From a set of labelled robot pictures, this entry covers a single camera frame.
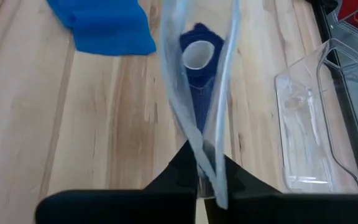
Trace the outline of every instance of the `wooden table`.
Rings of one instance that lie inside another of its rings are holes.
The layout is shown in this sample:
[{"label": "wooden table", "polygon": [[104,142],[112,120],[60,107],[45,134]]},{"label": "wooden table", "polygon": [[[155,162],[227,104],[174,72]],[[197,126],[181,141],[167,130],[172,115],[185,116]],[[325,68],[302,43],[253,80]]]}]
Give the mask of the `wooden table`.
[{"label": "wooden table", "polygon": [[[226,26],[227,3],[196,1],[207,25]],[[162,3],[139,2],[158,42]],[[304,0],[243,0],[241,11],[225,150],[285,191],[273,78],[321,39]],[[332,106],[346,135],[335,92]],[[339,138],[355,167],[349,141]],[[31,223],[37,203],[65,189],[141,189],[183,142],[157,54],[77,52],[45,0],[0,0],[0,223]]]}]

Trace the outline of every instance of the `butcher block countertop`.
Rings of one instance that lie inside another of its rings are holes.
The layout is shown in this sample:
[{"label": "butcher block countertop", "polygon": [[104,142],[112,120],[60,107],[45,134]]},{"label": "butcher block countertop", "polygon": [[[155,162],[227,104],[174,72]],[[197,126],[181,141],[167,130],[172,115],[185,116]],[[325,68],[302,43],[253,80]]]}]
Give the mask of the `butcher block countertop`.
[{"label": "butcher block countertop", "polygon": [[[158,44],[162,2],[139,2]],[[204,21],[227,26],[227,1],[196,2]],[[286,191],[273,79],[321,45],[319,31],[304,0],[241,0],[241,12],[225,151]],[[335,128],[347,136],[332,94]],[[157,54],[77,52],[45,0],[0,0],[0,223],[32,223],[38,202],[66,189],[141,189],[184,140]],[[355,168],[349,140],[340,142]],[[198,208],[197,222],[206,223]]]}]

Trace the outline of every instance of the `clear plastic bag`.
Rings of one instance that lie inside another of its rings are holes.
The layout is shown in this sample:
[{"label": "clear plastic bag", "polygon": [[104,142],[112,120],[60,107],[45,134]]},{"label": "clear plastic bag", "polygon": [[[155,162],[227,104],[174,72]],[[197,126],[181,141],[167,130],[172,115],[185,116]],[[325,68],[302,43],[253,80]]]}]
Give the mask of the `clear plastic bag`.
[{"label": "clear plastic bag", "polygon": [[203,133],[197,128],[190,85],[183,65],[179,39],[185,30],[191,0],[164,0],[161,15],[159,55],[162,76],[172,110],[181,130],[188,138],[199,165],[201,197],[209,184],[217,204],[227,208],[227,184],[224,164],[224,113],[226,93],[231,76],[232,55],[240,22],[239,1],[233,0],[229,30],[220,53],[218,70],[211,95],[211,103]]}]

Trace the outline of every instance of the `black robotic claw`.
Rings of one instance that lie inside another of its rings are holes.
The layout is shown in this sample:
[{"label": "black robotic claw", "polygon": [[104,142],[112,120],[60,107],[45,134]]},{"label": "black robotic claw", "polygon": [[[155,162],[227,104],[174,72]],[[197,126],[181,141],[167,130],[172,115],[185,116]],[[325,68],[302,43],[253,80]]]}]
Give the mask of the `black robotic claw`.
[{"label": "black robotic claw", "polygon": [[[282,194],[226,159],[229,208],[205,200],[209,223],[358,222],[358,195]],[[194,223],[198,175],[190,144],[144,190],[71,190],[44,199],[44,223]]]}]

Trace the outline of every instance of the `blue towel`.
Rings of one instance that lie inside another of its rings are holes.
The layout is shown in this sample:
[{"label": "blue towel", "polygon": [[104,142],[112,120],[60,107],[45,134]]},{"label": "blue towel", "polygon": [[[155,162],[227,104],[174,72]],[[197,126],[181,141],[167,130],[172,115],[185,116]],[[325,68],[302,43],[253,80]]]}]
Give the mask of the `blue towel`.
[{"label": "blue towel", "polygon": [[204,24],[195,24],[193,30],[180,36],[180,47],[182,52],[193,42],[205,40],[215,46],[212,59],[205,68],[192,70],[186,68],[187,78],[190,84],[191,98],[196,116],[197,128],[203,132],[206,117],[211,103],[212,90],[216,71],[218,69],[219,56],[223,48],[223,39],[210,31]]},{"label": "blue towel", "polygon": [[103,55],[147,55],[156,51],[137,0],[47,0],[73,30],[77,50]]}]

